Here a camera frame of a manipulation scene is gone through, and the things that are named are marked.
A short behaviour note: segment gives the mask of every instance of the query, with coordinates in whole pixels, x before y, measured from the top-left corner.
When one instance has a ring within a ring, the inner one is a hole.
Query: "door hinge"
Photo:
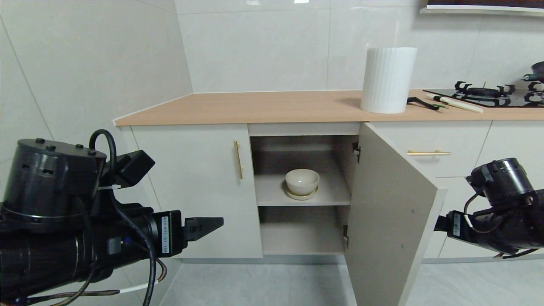
[[[344,225],[344,241],[345,241],[345,248],[349,248],[349,237],[348,237],[348,226]]]
[[[359,142],[354,142],[351,146],[353,147],[353,154],[357,155],[357,163],[359,163],[359,160],[361,159],[361,147],[359,146]]]

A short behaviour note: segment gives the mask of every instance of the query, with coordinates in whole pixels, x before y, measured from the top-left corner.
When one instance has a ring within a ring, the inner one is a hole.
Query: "pot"
[[[544,82],[544,62],[539,62],[531,66],[532,74],[524,75],[524,81],[541,81]]]

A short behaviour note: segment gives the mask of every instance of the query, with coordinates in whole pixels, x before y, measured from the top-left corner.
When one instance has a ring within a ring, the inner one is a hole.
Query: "wooden countertop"
[[[420,89],[410,96],[428,99]],[[350,121],[544,120],[544,108],[485,108],[482,114],[449,107],[408,105],[400,114],[360,109],[360,90],[191,94],[114,120],[116,126]]]

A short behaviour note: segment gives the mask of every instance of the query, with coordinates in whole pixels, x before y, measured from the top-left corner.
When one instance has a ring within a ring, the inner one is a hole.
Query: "black cable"
[[[87,232],[87,235],[89,235],[89,240],[91,244],[91,256],[92,256],[92,262],[91,262],[91,271],[89,272],[89,276],[87,277],[87,280],[79,288],[77,292],[75,292],[73,295],[67,296],[67,299],[60,301],[58,303],[55,303],[51,306],[64,306],[72,303],[76,300],[76,298],[80,297],[83,291],[87,289],[89,284],[91,283],[92,277],[94,276],[96,272],[96,265],[97,265],[97,256],[96,256],[96,249],[95,249],[95,239],[94,234],[92,233],[92,227],[91,227],[91,220],[89,218],[89,214],[87,213],[87,210],[85,208],[85,205],[83,205],[83,202],[79,197],[76,197],[77,199],[77,206],[79,207],[79,210],[81,211],[81,215],[83,217],[83,223],[85,224],[85,231]]]
[[[477,197],[479,196],[480,194],[479,193],[475,193],[472,197],[470,197],[467,201],[467,203],[465,203],[465,207],[463,208],[463,216],[467,216],[467,210],[468,210],[468,206],[470,205],[470,203]],[[471,223],[469,223],[468,225],[470,226],[470,228],[472,230],[474,230],[475,232],[479,232],[480,234],[488,234],[494,230],[496,230],[501,224],[502,224],[502,220],[499,221],[492,229],[490,230],[478,230],[476,229]]]
[[[539,249],[528,249],[528,250],[525,250],[523,252],[520,252],[520,253],[517,253],[515,255],[510,255],[510,256],[504,256],[503,259],[510,259],[510,258],[517,258],[517,257],[521,257],[523,255],[527,255],[527,254],[531,254],[532,252],[535,252]]]
[[[142,250],[144,250],[147,253],[146,248],[144,248],[143,246],[140,246],[140,245],[138,245],[138,247],[140,247]],[[162,262],[162,260],[160,260],[159,258],[157,258],[157,262],[159,263],[159,265],[160,265],[160,267],[162,269],[161,273],[159,275],[159,278],[157,279],[157,282],[160,283],[166,278],[166,275],[168,273],[168,269],[166,268],[166,265]],[[112,295],[118,295],[120,292],[121,292],[121,290],[119,290],[119,289],[100,290],[100,291],[85,291],[80,296],[81,297],[85,297],[85,296],[112,296]],[[56,293],[56,294],[47,295],[47,296],[31,297],[31,298],[27,299],[27,301],[26,301],[27,304],[26,305],[30,306],[30,305],[34,305],[34,304],[37,304],[37,303],[40,303],[40,302],[45,302],[45,301],[49,301],[49,300],[52,300],[52,299],[56,299],[56,298],[70,297],[70,296],[72,296],[74,294],[76,294],[76,292],[63,292],[63,293]]]
[[[112,134],[107,130],[96,130],[89,139],[89,148],[96,149],[96,139],[98,136],[104,135],[108,141],[109,147],[109,185],[112,186],[115,181],[115,166],[117,159],[117,149],[115,147],[115,140],[113,139]],[[123,219],[145,242],[147,251],[149,252],[149,281],[147,283],[147,291],[145,292],[145,298],[143,306],[149,306],[151,303],[151,296],[153,295],[153,289],[155,287],[155,276],[157,273],[157,256],[155,254],[155,249],[149,237],[130,219],[129,216],[123,212],[122,208],[115,200],[115,195],[113,189],[107,190],[109,193],[110,199],[112,200],[113,207],[117,214]]]

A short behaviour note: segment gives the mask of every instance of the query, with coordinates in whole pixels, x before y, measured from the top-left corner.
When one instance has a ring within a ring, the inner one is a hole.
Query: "black handle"
[[[425,107],[428,108],[428,109],[432,109],[433,111],[437,111],[437,110],[440,109],[438,106],[434,106],[434,105],[432,105],[432,104],[429,104],[429,103],[427,103],[427,102],[421,100],[421,99],[418,98],[418,97],[409,97],[408,100],[407,100],[407,102],[406,102],[406,104],[408,104],[408,103],[410,103],[410,102],[419,103],[419,104],[425,106]]]

